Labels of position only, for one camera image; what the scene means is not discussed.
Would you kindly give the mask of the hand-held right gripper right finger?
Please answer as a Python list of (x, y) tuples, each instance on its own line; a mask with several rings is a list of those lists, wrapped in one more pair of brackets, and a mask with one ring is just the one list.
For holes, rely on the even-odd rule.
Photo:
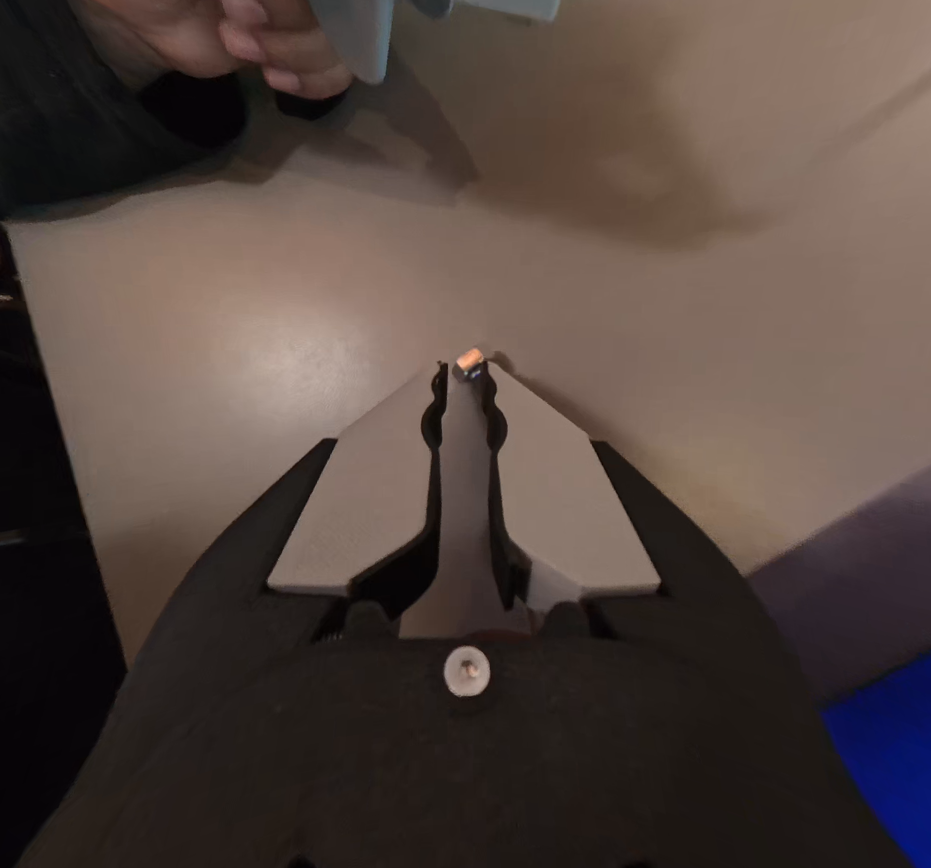
[(503, 606), (651, 595), (660, 578), (588, 434), (496, 362), (481, 402), (492, 568)]

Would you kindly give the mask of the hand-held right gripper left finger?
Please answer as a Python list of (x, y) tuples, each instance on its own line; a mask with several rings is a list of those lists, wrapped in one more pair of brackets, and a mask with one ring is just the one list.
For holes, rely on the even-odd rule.
[(438, 569), (446, 365), (342, 431), (267, 578), (286, 595), (373, 602), (399, 620)]

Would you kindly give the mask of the blue plastic bin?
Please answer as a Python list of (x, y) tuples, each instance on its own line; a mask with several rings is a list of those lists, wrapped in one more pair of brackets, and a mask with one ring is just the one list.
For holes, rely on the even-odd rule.
[(930, 470), (751, 575), (867, 803), (930, 865)]

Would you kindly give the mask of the person's left forearm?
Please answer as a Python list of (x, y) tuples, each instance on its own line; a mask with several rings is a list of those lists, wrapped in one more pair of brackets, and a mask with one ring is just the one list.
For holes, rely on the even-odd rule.
[(242, 135), (234, 75), (131, 91), (67, 0), (1, 0), (1, 217), (180, 172)]

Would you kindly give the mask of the person's dark trousers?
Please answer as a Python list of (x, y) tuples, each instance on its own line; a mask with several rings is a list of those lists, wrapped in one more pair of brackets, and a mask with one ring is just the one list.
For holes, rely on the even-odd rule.
[(1, 865), (96, 744), (126, 664), (6, 230), (1, 237)]

